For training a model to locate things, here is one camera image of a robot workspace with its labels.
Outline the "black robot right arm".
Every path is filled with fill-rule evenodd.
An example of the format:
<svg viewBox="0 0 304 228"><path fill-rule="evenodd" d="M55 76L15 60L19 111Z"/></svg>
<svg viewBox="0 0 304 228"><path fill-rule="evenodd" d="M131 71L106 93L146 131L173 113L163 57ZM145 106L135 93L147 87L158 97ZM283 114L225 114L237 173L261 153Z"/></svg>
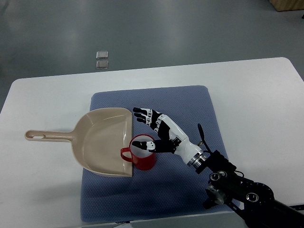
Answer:
<svg viewBox="0 0 304 228"><path fill-rule="evenodd" d="M302 228L304 216L274 198L273 191L265 184L254 182L237 171L219 151L212 152L205 142L204 131L198 125L200 145L205 150L194 156L190 165L200 174L206 168L211 170L205 188L207 200L203 207L210 209L227 205L238 214L249 228Z"/></svg>

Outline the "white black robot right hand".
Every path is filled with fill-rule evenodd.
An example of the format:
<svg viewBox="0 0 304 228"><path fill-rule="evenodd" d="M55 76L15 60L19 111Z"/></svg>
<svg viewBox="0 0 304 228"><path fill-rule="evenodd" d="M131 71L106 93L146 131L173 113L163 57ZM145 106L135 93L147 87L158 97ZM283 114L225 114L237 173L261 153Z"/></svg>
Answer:
<svg viewBox="0 0 304 228"><path fill-rule="evenodd" d="M190 142L188 135L167 115L147 108L133 108L138 122L144 123L154 130L159 139L144 142L134 141L133 146L147 152L170 152L182 158L185 164L198 168L206 161L206 153Z"/></svg>

